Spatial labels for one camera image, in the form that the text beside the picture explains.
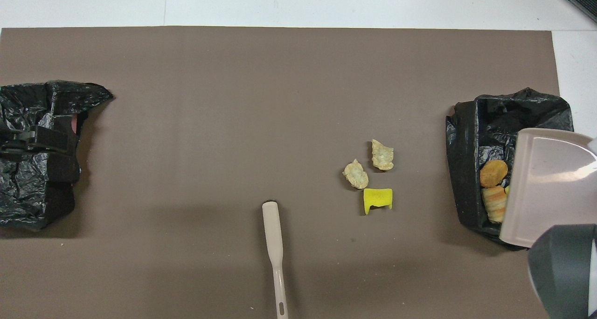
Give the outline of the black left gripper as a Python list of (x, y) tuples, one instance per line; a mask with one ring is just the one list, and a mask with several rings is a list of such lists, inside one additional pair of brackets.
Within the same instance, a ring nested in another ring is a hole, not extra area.
[[(28, 143), (35, 139), (35, 149)], [(62, 131), (36, 126), (23, 131), (1, 130), (1, 154), (35, 154), (69, 152), (68, 134)]]

